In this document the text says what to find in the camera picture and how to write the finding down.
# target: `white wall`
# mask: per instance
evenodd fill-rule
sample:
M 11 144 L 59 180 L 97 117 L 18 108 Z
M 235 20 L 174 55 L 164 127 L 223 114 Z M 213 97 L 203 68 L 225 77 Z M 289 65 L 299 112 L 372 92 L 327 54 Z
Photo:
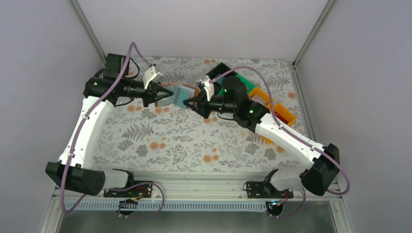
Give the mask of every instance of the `white wall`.
M 412 229 L 411 12 L 408 0 L 339 0 L 298 65 L 315 133 L 351 178 L 359 233 Z
M 101 65 L 69 1 L 0 1 L 0 232 L 38 231 L 54 189 L 46 163 Z
M 294 60 L 327 0 L 78 0 L 104 52 Z

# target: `orange box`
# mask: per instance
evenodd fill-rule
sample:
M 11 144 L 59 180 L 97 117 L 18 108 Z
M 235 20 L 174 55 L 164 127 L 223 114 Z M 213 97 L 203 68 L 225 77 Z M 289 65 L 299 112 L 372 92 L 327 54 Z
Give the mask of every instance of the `orange box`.
M 253 98 L 258 97 L 258 100 L 254 100 L 256 102 L 259 102 L 260 104 L 266 106 L 267 104 L 270 104 L 269 100 L 269 95 L 266 94 L 266 92 L 262 91 L 259 87 L 255 87 L 250 93 L 249 93 L 249 99 L 252 100 Z
M 296 116 L 291 113 L 285 106 L 283 106 L 281 103 L 275 104 L 273 107 L 276 113 L 279 113 L 287 122 L 289 126 L 292 126 L 293 123 L 296 120 Z

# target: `floral pattern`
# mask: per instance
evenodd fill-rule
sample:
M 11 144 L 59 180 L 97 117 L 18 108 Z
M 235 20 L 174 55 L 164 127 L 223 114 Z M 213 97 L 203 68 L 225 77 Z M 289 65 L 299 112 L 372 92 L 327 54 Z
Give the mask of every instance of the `floral pattern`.
M 284 60 L 206 59 L 148 57 L 165 75 L 163 83 L 196 85 L 218 63 L 229 67 L 251 66 L 268 79 L 276 101 L 297 116 L 293 128 L 305 134 L 288 63 Z M 135 58 L 142 71 L 147 68 Z M 129 74 L 136 72 L 130 65 Z M 239 70 L 242 76 L 266 91 L 254 72 Z M 129 101 L 120 98 L 118 103 Z M 195 112 L 175 105 L 144 108 L 141 100 L 116 107 L 107 118 L 94 156 L 96 169 L 123 168 L 146 171 L 270 171 L 297 169 L 295 157 L 275 143 L 250 132 L 233 121 L 212 113 L 203 119 Z

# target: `gray leaf print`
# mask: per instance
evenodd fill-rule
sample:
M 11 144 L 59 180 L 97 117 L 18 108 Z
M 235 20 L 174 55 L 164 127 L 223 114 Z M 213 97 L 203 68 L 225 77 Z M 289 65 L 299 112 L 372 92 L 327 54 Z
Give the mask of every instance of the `gray leaf print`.
M 268 158 L 269 160 L 275 160 L 276 159 L 275 151 L 272 148 L 266 149 L 265 157 Z
M 174 125 L 183 124 L 190 118 L 188 113 L 181 108 L 172 111 L 169 115 L 174 120 Z
M 124 140 L 124 141 L 122 141 L 122 142 L 119 142 L 119 144 L 117 145 L 117 148 L 120 149 L 120 150 L 122 150 L 122 151 L 125 151 L 125 150 L 127 150 L 127 148 L 129 148 L 129 146 L 131 146 L 131 145 L 133 145 L 133 142 L 130 141 L 130 140 L 128 140 L 128 139 L 126 139 L 126 140 Z
M 247 167 L 247 166 L 248 166 L 248 167 L 252 167 L 252 165 L 256 166 L 257 164 L 260 164 L 260 163 L 262 163 L 262 162 L 263 162 L 262 159 L 259 159 L 259 160 L 256 160 L 256 159 L 248 160 L 243 167 Z
M 255 64 L 258 64 L 258 63 L 260 62 L 259 59 L 250 59 L 250 61 L 253 62 L 253 63 L 255 63 Z
M 150 134 L 153 133 L 153 126 L 150 127 L 150 124 L 147 123 L 147 126 L 144 126 L 142 123 L 140 123 L 141 126 L 138 126 L 136 124 L 133 124 L 133 126 L 130 126 L 126 130 L 126 132 L 123 133 L 122 137 L 128 138 L 128 139 L 133 139 L 133 140 L 143 140 L 145 136 L 150 136 Z
M 241 164 L 239 164 L 237 161 L 234 161 L 234 160 L 222 160 L 222 161 L 219 161 L 219 164 L 223 166 L 227 166 L 228 168 L 239 168 L 242 166 Z
M 278 166 L 278 167 L 281 166 L 281 167 L 291 167 L 291 168 L 293 168 L 293 167 L 296 167 L 298 164 L 299 164 L 298 161 L 295 161 L 295 160 L 293 160 L 293 161 L 286 160 L 285 162 L 280 162 L 277 166 Z
M 219 121 L 218 125 L 224 126 L 226 128 L 237 128 L 239 126 L 237 123 L 225 122 L 225 121 Z
M 185 76 L 180 73 L 176 72 L 166 72 L 165 76 L 160 80 L 162 83 L 174 83 L 174 82 L 181 82 L 185 80 Z
M 117 121 L 116 119 L 114 119 L 113 117 L 109 117 L 108 119 L 106 119 L 106 125 L 114 125 L 117 124 L 119 121 Z
M 140 145 L 137 150 L 136 154 L 139 155 L 139 157 L 145 157 L 147 155 L 147 146 L 146 145 Z
M 167 125 L 172 122 L 173 120 L 170 118 L 161 118 L 161 119 L 156 119 L 153 121 L 154 124 L 159 124 L 159 125 Z
M 157 156 L 156 158 L 149 159 L 146 162 L 151 163 L 151 164 L 168 164 L 170 162 L 170 159 L 168 157 L 159 157 L 159 156 Z
M 141 116 L 143 118 L 147 118 L 148 120 L 155 119 L 156 114 L 152 113 L 149 109 L 145 108 L 141 111 Z
M 287 77 L 285 77 L 284 75 L 282 75 L 282 77 L 275 75 L 275 77 L 273 77 L 272 75 L 268 78 L 268 83 L 270 87 L 274 87 L 278 90 L 283 90 L 283 86 L 288 85 L 289 84 L 289 80 Z
M 195 143 L 193 144 L 194 147 L 199 147 L 199 148 L 203 148 L 203 149 L 208 149 L 208 148 L 212 148 L 214 145 L 216 145 L 218 142 L 202 142 L 200 144 Z
M 106 157 L 103 157 L 103 156 L 94 156 L 93 161 L 95 164 L 109 164 L 110 163 L 110 161 Z
M 219 132 L 219 130 L 213 130 L 213 131 L 210 133 L 210 136 L 215 136 L 215 134 L 218 133 L 218 132 Z
M 261 145 L 263 145 L 263 143 L 268 144 L 262 136 L 253 134 L 251 132 L 249 132 L 249 136 L 246 137 L 246 141 L 253 142 L 256 144 L 261 144 Z
M 256 145 L 256 144 L 252 144 L 252 143 L 251 143 L 251 144 L 249 144 L 249 145 L 246 146 L 245 152 L 248 153 L 248 154 L 253 155 L 253 154 L 255 154 L 255 152 L 256 152 L 257 149 L 259 149 L 259 146 Z
M 188 157 L 188 153 L 185 151 L 182 145 L 178 144 L 173 148 L 166 150 L 166 155 L 173 156 L 172 165 L 181 163 L 185 158 Z
M 141 120 L 141 117 L 137 116 L 131 116 L 131 117 L 125 117 L 120 124 L 129 124 L 130 122 L 136 122 L 137 120 Z
M 183 136 L 176 136 L 176 137 L 172 137 L 173 140 L 175 141 L 180 141 L 180 142 L 192 142 L 194 140 L 193 137 L 187 136 L 187 135 L 183 135 Z

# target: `purple cable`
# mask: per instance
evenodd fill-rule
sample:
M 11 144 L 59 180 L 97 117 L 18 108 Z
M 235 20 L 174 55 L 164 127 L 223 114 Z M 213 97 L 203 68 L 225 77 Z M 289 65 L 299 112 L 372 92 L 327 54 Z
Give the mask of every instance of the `purple cable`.
M 303 200 L 302 200 L 302 204 L 300 205 L 299 209 L 297 209 L 295 212 L 293 212 L 290 215 L 285 215 L 285 216 L 275 216 L 275 218 L 287 218 L 287 217 L 293 217 L 295 215 L 297 215 L 299 212 L 301 212 L 303 210 L 303 207 L 305 207 L 306 204 L 306 192 L 305 189 L 303 188 Z M 267 210 L 265 210 L 265 213 L 267 215 L 269 215 L 269 217 L 272 217 L 273 215 L 271 215 Z
M 134 204 L 134 203 L 123 203 L 123 204 L 121 204 L 121 205 L 119 206 L 119 209 L 117 210 L 117 213 L 119 214 L 119 216 L 123 216 L 123 217 L 125 217 L 125 218 L 149 218 L 149 217 L 154 217 L 154 216 L 156 216 L 157 214 L 160 213 L 160 211 L 161 211 L 161 210 L 163 209 L 163 207 L 165 206 L 165 194 L 163 193 L 163 190 L 160 188 L 160 186 L 157 185 L 157 184 L 155 184 L 155 183 L 153 183 L 153 182 L 141 182 L 141 183 L 137 183 L 137 184 L 135 184 L 135 185 L 133 185 L 133 186 L 131 186 L 131 187 L 128 187 L 128 188 L 111 188 L 110 190 L 112 190 L 112 191 L 118 191 L 118 192 L 124 192 L 124 191 L 130 190 L 130 189 L 132 189 L 132 188 L 135 188 L 135 187 L 137 187 L 137 186 L 141 186 L 141 185 L 144 185 L 144 184 L 151 184 L 151 185 L 156 186 L 156 187 L 159 189 L 159 191 L 160 191 L 161 194 L 162 194 L 162 204 L 160 205 L 160 208 L 159 208 L 154 214 L 152 214 L 152 215 L 146 215 L 146 216 L 127 216 L 127 215 L 122 215 L 122 214 L 120 213 L 120 209 L 121 209 L 122 207 L 126 206 L 126 205 Z
M 86 122 L 86 119 L 91 114 L 91 112 L 97 107 L 97 105 L 99 105 L 99 103 L 103 99 L 105 99 L 110 94 L 110 92 L 113 91 L 115 86 L 119 83 L 120 79 L 123 77 L 123 74 L 126 70 L 126 66 L 129 63 L 130 55 L 132 54 L 132 49 L 133 48 L 135 48 L 135 50 L 136 50 L 137 54 L 139 55 L 139 57 L 141 57 L 141 59 L 143 59 L 143 61 L 146 64 L 151 66 L 151 64 L 146 60 L 146 58 L 144 58 L 143 55 L 141 55 L 139 49 L 136 46 L 136 43 L 132 42 L 129 46 L 129 50 L 128 50 L 127 55 L 126 55 L 126 59 L 124 60 L 123 67 L 121 68 L 119 75 L 117 76 L 117 78 L 115 79 L 113 84 L 109 87 L 109 89 L 90 107 L 90 109 L 86 112 L 85 117 L 80 121 L 79 127 L 77 127 L 77 130 L 76 130 L 76 132 L 74 133 L 74 136 L 73 136 L 73 141 L 71 142 L 71 147 L 70 147 L 70 150 L 69 150 L 69 156 L 68 156 L 67 161 L 66 161 L 65 169 L 63 171 L 63 176 L 62 176 L 62 182 L 61 182 L 61 185 L 60 185 L 61 186 L 60 208 L 62 209 L 62 212 L 64 214 L 71 213 L 77 207 L 77 205 L 80 203 L 80 201 L 86 196 L 86 194 L 82 195 L 77 200 L 77 202 L 74 204 L 74 206 L 71 209 L 66 210 L 65 203 L 64 203 L 64 192 L 65 192 L 65 185 L 66 185 L 66 177 L 67 177 L 67 172 L 69 170 L 70 162 L 71 162 L 71 159 L 72 159 L 72 156 L 73 156 L 74 147 L 76 145 L 77 139 L 78 139 L 79 134 L 80 134 L 80 130 L 82 129 L 83 125 Z
M 273 98 L 272 98 L 272 94 L 271 94 L 271 92 L 270 92 L 269 84 L 268 84 L 268 82 L 266 81 L 266 79 L 262 76 L 262 74 L 261 74 L 258 70 L 256 70 L 255 68 L 253 68 L 253 67 L 247 67 L 247 66 L 235 67 L 235 68 L 230 69 L 230 70 L 226 71 L 225 73 L 221 74 L 221 75 L 218 76 L 217 78 L 210 80 L 209 83 L 214 83 L 214 82 L 216 82 L 217 80 L 219 80 L 219 79 L 221 79 L 222 77 L 224 77 L 226 74 L 229 74 L 230 72 L 233 72 L 233 71 L 238 70 L 238 69 L 249 69 L 249 70 L 251 70 L 251 71 L 254 71 L 254 72 L 262 79 L 263 83 L 265 84 L 266 90 L 268 91 L 269 101 L 270 101 L 270 104 L 271 104 L 270 111 L 271 111 L 271 113 L 272 113 L 273 119 L 275 120 L 275 122 L 276 122 L 276 124 L 277 124 L 278 126 L 281 126 L 279 120 L 277 119 L 277 117 L 276 117 L 276 115 L 275 115 Z M 296 136 L 294 133 L 292 133 L 291 131 L 287 130 L 285 127 L 282 127 L 282 129 L 283 129 L 287 134 L 289 134 L 291 137 L 293 137 L 294 139 L 296 139 L 298 142 L 302 143 L 303 145 L 305 145 L 305 146 L 307 146 L 307 147 L 309 147 L 309 148 L 312 148 L 312 145 L 311 145 L 310 143 L 302 140 L 301 138 L 299 138 L 298 136 Z M 314 148 L 314 150 L 317 151 L 318 153 L 320 153 L 321 155 L 323 155 L 324 157 L 326 157 L 329 161 L 331 161 L 331 162 L 341 171 L 341 173 L 342 173 L 342 175 L 345 177 L 345 180 L 346 180 L 346 183 L 347 183 L 346 189 L 345 189 L 343 192 L 334 192 L 334 191 L 330 191 L 330 190 L 328 190 L 327 192 L 328 192 L 328 193 L 331 193 L 331 194 L 334 194 L 334 195 L 344 195 L 344 194 L 347 194 L 347 193 L 349 192 L 349 190 L 350 190 L 350 180 L 349 180 L 349 177 L 348 177 L 346 171 L 344 171 L 344 170 L 342 169 L 342 167 L 341 167 L 334 159 L 332 159 L 328 154 L 326 154 L 326 153 L 323 152 L 322 150 L 320 150 L 320 149 L 318 149 L 318 148 L 316 148 L 316 147 Z

